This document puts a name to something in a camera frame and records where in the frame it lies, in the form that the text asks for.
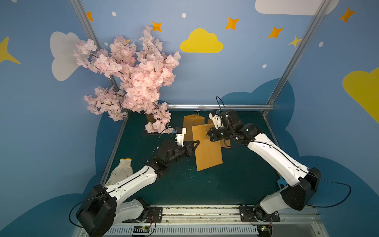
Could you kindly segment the kraft paper file bag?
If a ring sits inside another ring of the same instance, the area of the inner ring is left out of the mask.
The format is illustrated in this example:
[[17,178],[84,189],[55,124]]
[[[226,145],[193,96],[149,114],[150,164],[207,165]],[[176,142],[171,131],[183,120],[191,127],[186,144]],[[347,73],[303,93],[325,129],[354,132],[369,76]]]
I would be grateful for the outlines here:
[[[210,119],[208,119],[208,124],[211,124],[211,125],[213,125],[213,127],[215,127],[214,124],[213,124],[213,122]],[[228,141],[221,140],[221,141],[217,141],[217,142],[220,143],[221,148],[231,148],[231,142],[230,142],[230,140],[228,140]]]
[[200,115],[187,115],[184,116],[183,127],[187,129],[187,133],[184,136],[184,141],[193,141],[192,128],[194,126],[203,125],[205,118]]
[[195,149],[197,171],[205,170],[223,163],[220,141],[211,142],[207,132],[213,124],[203,124],[192,127],[194,141],[200,141]]

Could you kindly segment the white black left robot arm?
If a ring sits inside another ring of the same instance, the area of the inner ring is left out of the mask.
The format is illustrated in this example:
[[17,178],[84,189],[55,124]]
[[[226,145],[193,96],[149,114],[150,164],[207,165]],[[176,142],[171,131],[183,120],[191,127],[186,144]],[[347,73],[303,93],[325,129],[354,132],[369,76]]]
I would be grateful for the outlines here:
[[138,172],[113,185],[94,186],[87,197],[77,204],[76,218],[91,237],[103,236],[113,224],[134,219],[145,219],[148,204],[140,199],[125,202],[139,190],[160,180],[169,166],[183,157],[192,157],[200,141],[185,141],[182,145],[173,140],[164,141],[158,153]]

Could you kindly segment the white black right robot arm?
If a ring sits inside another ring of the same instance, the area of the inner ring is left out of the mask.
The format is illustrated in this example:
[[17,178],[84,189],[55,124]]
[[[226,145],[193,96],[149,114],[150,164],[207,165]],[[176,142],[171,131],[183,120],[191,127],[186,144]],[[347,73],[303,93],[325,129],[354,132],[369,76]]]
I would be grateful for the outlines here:
[[286,181],[284,188],[264,197],[254,206],[257,219],[267,220],[276,211],[291,208],[303,210],[317,191],[321,172],[308,169],[286,154],[265,133],[252,123],[244,124],[235,110],[213,110],[209,118],[214,123],[207,135],[212,142],[233,140],[243,144],[272,166]]

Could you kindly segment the back horizontal aluminium bar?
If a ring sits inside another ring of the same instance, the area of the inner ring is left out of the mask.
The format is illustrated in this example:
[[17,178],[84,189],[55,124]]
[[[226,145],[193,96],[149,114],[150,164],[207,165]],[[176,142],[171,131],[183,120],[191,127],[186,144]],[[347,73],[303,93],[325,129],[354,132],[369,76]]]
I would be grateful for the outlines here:
[[241,111],[255,111],[255,110],[273,110],[273,105],[249,105],[249,104],[168,104],[167,108],[170,110],[214,110],[224,109],[227,110],[241,110]]

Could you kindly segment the white work glove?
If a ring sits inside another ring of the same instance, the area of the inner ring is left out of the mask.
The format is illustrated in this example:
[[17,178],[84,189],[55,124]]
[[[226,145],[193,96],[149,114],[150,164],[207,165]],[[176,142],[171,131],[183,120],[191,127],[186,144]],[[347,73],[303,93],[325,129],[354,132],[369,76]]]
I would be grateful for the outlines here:
[[111,172],[105,186],[117,184],[133,174],[132,159],[120,159],[119,165]]

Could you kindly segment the pink artificial blossom tree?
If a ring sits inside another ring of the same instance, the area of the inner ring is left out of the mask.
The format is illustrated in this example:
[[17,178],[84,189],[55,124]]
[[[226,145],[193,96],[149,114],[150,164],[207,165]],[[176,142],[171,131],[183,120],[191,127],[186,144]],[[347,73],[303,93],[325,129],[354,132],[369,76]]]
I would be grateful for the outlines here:
[[147,133],[170,134],[171,113],[167,103],[160,103],[160,89],[172,85],[173,70],[180,64],[180,53],[167,55],[163,42],[152,32],[157,26],[145,26],[140,37],[142,50],[123,36],[110,44],[110,49],[98,49],[94,40],[78,41],[73,56],[77,64],[94,73],[121,79],[119,90],[97,87],[95,95],[86,95],[88,110],[96,115],[107,113],[113,121],[127,116],[127,110],[153,117],[145,125]]

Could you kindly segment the left green circuit board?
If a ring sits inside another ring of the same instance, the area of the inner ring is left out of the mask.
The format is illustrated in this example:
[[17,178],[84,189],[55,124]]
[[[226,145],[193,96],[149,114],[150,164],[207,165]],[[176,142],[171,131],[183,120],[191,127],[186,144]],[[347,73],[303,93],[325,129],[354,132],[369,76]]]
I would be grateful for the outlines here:
[[133,237],[136,237],[136,236],[147,236],[147,235],[150,234],[150,232],[151,232],[151,230],[150,230],[150,227],[148,227],[148,226],[145,226],[145,225],[142,225],[142,226],[135,225],[132,228],[131,235]]

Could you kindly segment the right round circuit board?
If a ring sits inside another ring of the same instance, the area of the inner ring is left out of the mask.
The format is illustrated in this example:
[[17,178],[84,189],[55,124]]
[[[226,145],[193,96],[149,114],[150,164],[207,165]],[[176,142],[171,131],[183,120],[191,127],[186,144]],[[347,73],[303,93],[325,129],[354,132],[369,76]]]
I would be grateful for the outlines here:
[[257,226],[258,237],[272,237],[272,226]]

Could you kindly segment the right diagonal aluminium bar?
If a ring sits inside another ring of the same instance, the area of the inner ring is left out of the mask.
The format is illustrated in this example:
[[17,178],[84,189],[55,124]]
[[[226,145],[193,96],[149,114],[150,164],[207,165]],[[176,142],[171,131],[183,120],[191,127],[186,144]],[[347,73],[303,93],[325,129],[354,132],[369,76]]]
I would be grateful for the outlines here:
[[321,1],[317,11],[315,12],[310,24],[308,25],[303,38],[300,42],[300,44],[296,47],[294,54],[292,55],[284,73],[280,77],[278,83],[276,84],[273,92],[271,93],[266,106],[268,106],[271,110],[274,109],[274,103],[279,97],[280,93],[282,92],[284,86],[286,85],[287,81],[289,80],[291,74],[293,73],[294,69],[296,68],[298,62],[300,61],[302,55],[306,51],[306,48],[308,44],[311,42],[313,36],[315,35],[316,31],[318,30],[320,24],[322,23],[324,17],[327,15],[327,9],[329,5],[331,4],[331,0],[323,0]]

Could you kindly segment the diagonal aluminium bar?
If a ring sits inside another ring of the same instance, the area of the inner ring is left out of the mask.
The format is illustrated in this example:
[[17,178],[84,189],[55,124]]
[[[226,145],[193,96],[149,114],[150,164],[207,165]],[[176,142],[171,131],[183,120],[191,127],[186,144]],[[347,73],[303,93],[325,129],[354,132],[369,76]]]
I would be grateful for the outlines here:
[[306,51],[306,48],[308,44],[311,42],[313,36],[315,35],[316,31],[318,30],[320,24],[322,23],[324,17],[327,15],[327,9],[329,5],[331,4],[331,0],[323,0],[321,1],[317,11],[315,12],[310,24],[308,25],[303,38],[300,42],[300,44],[296,47],[294,54],[292,55],[284,73],[280,77],[278,83],[276,84],[273,92],[271,93],[266,106],[268,106],[271,110],[274,109],[274,103],[279,97],[280,93],[282,92],[284,86],[286,85],[287,81],[289,80],[291,74],[293,73],[294,69],[296,68],[298,62],[300,61],[302,55]]
[[80,0],[69,0],[71,3],[84,31],[88,39],[94,40],[95,45],[97,46],[97,49],[101,49],[100,42],[93,30],[93,27],[91,25],[91,21],[88,18],[88,15],[85,11],[85,8],[83,6],[82,1]]

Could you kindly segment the left diagonal aluminium bar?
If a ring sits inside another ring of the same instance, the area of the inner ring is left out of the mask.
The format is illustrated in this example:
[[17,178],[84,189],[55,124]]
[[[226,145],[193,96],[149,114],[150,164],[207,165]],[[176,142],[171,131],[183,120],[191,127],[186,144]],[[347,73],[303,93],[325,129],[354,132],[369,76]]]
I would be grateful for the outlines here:
[[85,8],[83,6],[82,1],[80,0],[69,0],[71,3],[84,31],[88,39],[94,40],[95,45],[97,46],[97,49],[101,49],[100,42],[93,30],[93,27],[91,25],[91,21],[88,18],[88,15],[85,11]]

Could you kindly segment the aluminium front mounting rail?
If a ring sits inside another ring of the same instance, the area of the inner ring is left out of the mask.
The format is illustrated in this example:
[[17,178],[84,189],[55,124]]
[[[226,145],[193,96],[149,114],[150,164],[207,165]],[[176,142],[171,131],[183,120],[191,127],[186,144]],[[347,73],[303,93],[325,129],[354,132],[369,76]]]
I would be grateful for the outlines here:
[[272,226],[272,237],[327,237],[316,209],[277,211],[280,222],[242,222],[240,205],[158,205],[161,223],[113,224],[104,237],[133,237],[135,225],[150,227],[150,234],[137,237],[257,237],[257,226]]

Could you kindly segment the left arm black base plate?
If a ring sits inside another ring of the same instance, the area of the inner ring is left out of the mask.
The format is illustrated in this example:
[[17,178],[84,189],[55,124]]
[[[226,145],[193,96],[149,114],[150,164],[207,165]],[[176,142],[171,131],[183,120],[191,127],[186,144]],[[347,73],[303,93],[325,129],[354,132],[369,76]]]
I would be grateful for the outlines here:
[[137,219],[125,220],[123,223],[161,223],[163,208],[157,206],[146,207]]

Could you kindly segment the left side table rail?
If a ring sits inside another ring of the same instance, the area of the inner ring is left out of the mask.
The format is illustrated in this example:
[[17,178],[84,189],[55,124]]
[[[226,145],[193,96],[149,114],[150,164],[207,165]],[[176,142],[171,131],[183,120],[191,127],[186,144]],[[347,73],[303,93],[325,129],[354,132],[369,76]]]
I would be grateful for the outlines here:
[[127,120],[128,120],[128,116],[122,122],[122,125],[120,127],[120,131],[119,131],[118,136],[117,136],[117,140],[115,141],[114,147],[112,149],[112,153],[111,153],[111,155],[109,157],[109,160],[108,160],[107,165],[105,167],[104,173],[103,173],[102,178],[100,180],[100,184],[102,186],[104,186],[106,184],[107,180],[108,180],[108,175],[110,173],[111,166],[112,166],[112,163],[114,161],[114,157],[116,155],[116,152],[118,150],[118,147],[119,147],[119,144],[120,144],[120,141],[121,141],[121,138],[122,138],[125,126],[127,124]]

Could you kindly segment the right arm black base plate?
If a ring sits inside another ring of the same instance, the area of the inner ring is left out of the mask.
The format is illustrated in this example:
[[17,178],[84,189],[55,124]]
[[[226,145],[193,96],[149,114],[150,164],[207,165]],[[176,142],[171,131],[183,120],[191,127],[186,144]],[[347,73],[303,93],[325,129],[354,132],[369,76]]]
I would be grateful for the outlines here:
[[279,213],[277,211],[272,214],[267,214],[260,207],[247,205],[240,205],[238,210],[242,222],[280,222]]

